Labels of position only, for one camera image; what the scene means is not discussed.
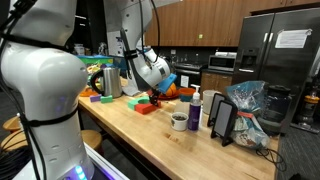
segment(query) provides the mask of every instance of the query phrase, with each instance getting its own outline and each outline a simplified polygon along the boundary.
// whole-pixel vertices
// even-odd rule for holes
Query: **white bottle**
[[[200,94],[198,92],[200,86],[194,84],[191,84],[191,86],[196,88],[196,92],[193,93],[193,97],[190,101],[188,129],[191,131],[197,131],[199,129],[199,120],[201,112],[201,100]]]

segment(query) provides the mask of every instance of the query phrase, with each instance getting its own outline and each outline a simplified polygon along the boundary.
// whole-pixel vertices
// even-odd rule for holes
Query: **paper sign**
[[[189,76],[181,75],[180,86],[188,87],[189,85]]]
[[[276,48],[303,48],[307,36],[311,35],[311,29],[280,31],[276,42]]]

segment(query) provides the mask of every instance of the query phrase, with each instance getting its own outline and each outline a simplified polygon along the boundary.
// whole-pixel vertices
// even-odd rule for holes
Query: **plastic bag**
[[[264,81],[247,81],[227,87],[230,100],[236,104],[238,117],[231,138],[239,145],[259,149],[267,147],[270,139],[263,132],[254,114],[259,112],[264,99]]]

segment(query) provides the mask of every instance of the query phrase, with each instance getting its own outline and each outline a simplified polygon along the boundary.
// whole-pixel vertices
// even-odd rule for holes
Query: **floor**
[[[23,104],[22,97],[14,93]],[[17,111],[7,96],[0,92],[0,124],[15,116]],[[86,115],[82,114],[85,129],[100,131],[100,128]],[[320,129],[320,121],[315,122]],[[0,128],[0,141],[9,133]],[[279,153],[284,157],[287,170],[278,172],[278,180],[290,179],[299,173],[300,179],[316,180],[320,177],[320,135],[290,128],[286,136],[281,137]],[[103,141],[104,157],[130,179],[147,179],[109,140]]]

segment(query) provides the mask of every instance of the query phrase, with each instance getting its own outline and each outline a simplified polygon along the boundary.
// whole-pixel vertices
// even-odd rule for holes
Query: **green toy block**
[[[109,103],[109,102],[112,102],[112,101],[113,101],[112,95],[107,96],[107,97],[101,96],[101,98],[100,98],[100,102],[101,102],[102,104],[104,104],[104,103]]]
[[[149,103],[149,96],[142,96],[140,98],[137,99],[133,99],[131,101],[128,102],[128,108],[135,110],[135,106],[137,104],[147,104]]]

